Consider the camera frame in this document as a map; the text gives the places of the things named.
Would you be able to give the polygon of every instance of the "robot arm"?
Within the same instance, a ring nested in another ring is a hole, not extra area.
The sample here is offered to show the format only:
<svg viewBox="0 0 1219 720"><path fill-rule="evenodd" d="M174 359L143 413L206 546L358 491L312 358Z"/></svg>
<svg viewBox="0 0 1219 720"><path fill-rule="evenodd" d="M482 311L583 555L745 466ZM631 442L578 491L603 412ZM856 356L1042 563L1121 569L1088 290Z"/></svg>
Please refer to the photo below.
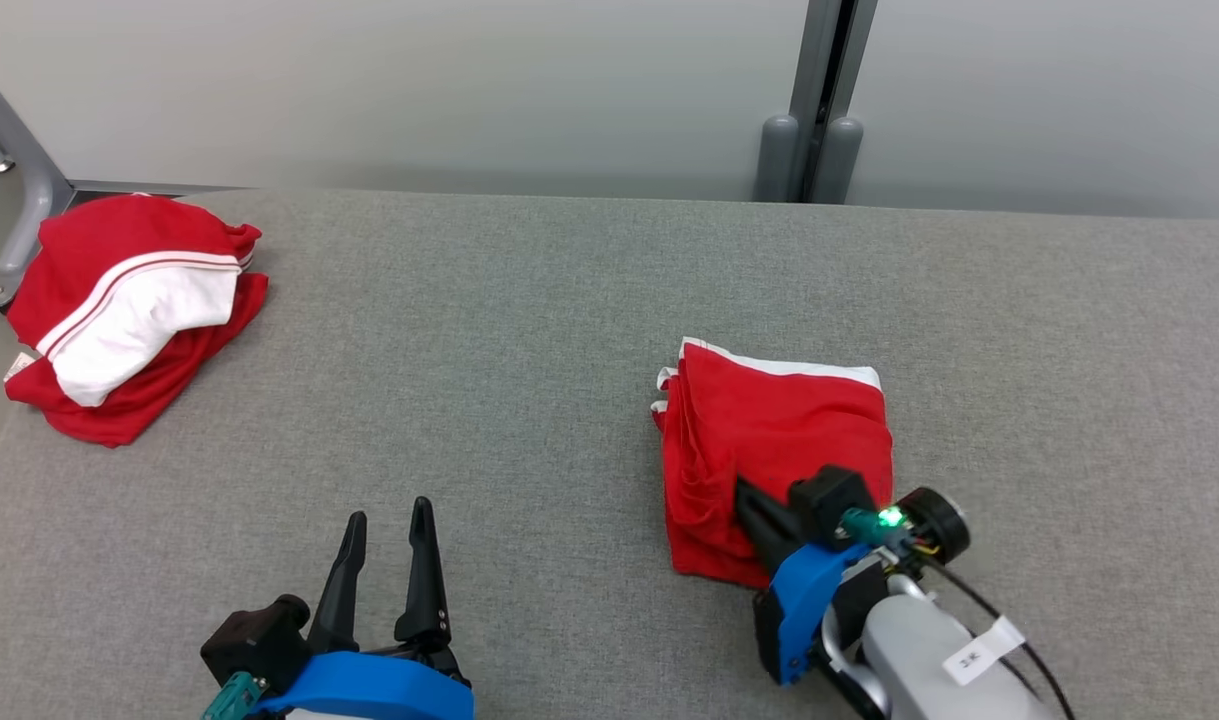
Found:
<svg viewBox="0 0 1219 720"><path fill-rule="evenodd" d="M1006 664L964 685L944 670L973 634L915 582L970 543L941 495L917 489L879 510L859 475L828 467L796 482L786 506L740 479L734 507L773 574L752 610L774 682L818 669L864 720L1052 718Z"/></svg>
<svg viewBox="0 0 1219 720"><path fill-rule="evenodd" d="M440 546L432 502L413 504L413 564L397 646L361 652L354 638L356 580L364 565L367 520L355 512L316 607L307 638L299 630L307 603L280 596L256 612L234 612L201 648L222 685L202 720L349 716L372 720L471 720L475 697L449 649Z"/></svg>

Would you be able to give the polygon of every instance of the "white wall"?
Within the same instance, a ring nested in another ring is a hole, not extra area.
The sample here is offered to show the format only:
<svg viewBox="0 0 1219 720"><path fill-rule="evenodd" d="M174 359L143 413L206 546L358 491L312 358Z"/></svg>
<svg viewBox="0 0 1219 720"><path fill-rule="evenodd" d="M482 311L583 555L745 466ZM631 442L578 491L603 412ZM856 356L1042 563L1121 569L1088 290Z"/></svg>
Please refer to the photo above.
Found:
<svg viewBox="0 0 1219 720"><path fill-rule="evenodd" d="M1219 0L879 0L848 202L1219 218Z"/></svg>
<svg viewBox="0 0 1219 720"><path fill-rule="evenodd" d="M750 197L806 0L0 0L84 182Z"/></svg>

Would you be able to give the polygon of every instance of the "gray fabric surface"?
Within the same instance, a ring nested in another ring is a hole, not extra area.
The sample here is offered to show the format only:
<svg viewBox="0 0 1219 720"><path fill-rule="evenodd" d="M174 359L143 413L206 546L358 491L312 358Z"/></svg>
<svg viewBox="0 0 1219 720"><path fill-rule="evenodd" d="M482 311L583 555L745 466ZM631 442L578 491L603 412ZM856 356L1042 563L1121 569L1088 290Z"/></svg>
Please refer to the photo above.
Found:
<svg viewBox="0 0 1219 720"><path fill-rule="evenodd" d="M1218 223L196 201L263 229L269 301L132 447L15 412L0 718L195 718L199 646L228 612L313 603L356 509L358 640L384 644L418 493L482 719L851 718L820 676L770 683L746 588L669 569L647 406L685 334L874 365L900 492L970 512L958 570L1080 716L1219 718Z"/></svg>

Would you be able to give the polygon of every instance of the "green led light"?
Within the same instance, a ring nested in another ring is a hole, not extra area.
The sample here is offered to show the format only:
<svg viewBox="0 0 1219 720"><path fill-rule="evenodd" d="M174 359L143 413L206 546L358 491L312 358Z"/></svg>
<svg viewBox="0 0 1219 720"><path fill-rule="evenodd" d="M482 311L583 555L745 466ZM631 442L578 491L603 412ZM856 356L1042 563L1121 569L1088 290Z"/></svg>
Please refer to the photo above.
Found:
<svg viewBox="0 0 1219 720"><path fill-rule="evenodd" d="M880 524L885 528L897 528L907 519L907 515L903 515L902 510L898 510L897 506L885 507L885 509L880 510L878 515L880 518Z"/></svg>

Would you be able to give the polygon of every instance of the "white stripe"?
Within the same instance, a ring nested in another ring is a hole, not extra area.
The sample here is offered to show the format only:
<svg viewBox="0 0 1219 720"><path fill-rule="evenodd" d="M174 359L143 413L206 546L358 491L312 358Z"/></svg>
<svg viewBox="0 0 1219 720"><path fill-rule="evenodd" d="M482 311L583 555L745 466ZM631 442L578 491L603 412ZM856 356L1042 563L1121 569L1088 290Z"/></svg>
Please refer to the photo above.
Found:
<svg viewBox="0 0 1219 720"><path fill-rule="evenodd" d="M224 269L216 268L212 263L221 263L223 266L229 266L230 269L239 272L240 266L233 255L211 255L208 252L188 252L180 250L166 250L161 252L147 252L145 255L134 255L133 258L122 259L119 263L111 266L107 272L102 273L102 277L98 279L98 283L93 284L93 290L89 291L88 297L77 309L69 316L62 319L61 323L52 325L50 333L45 333L45 337L37 344L37 350L41 355L50 355L50 352L57 351L61 347L54 347L52 344L59 342L60 337L71 337L68 331L83 326L94 316L98 316L102 309L102 305L106 305L106 300L115 295L116 288L126 279L133 278L134 275L155 270L157 268L210 268L210 269ZM126 273L129 268L135 268L132 272Z"/></svg>
<svg viewBox="0 0 1219 720"><path fill-rule="evenodd" d="M841 368L841 365L822 365L818 363L784 363L784 361L780 359L756 359L756 357L733 355L723 347L711 345L711 342L701 341L696 337L685 337L685 342L681 344L681 357L685 357L686 345L696 345L697 347L716 352L716 355L724 357L724 359L734 361L734 363L737 363L739 365L745 365L745 368L751 368L770 375L845 378L850 379L850 381L862 383L865 386L880 389L880 375L876 374L874 368Z"/></svg>
<svg viewBox="0 0 1219 720"><path fill-rule="evenodd" d="M76 404L98 407L146 368L174 333L227 323L238 274L228 266L156 264L126 279L88 323L48 355L62 392Z"/></svg>
<svg viewBox="0 0 1219 720"><path fill-rule="evenodd" d="M681 373L677 368L663 368L658 370L658 389L663 389L663 384L678 374Z"/></svg>

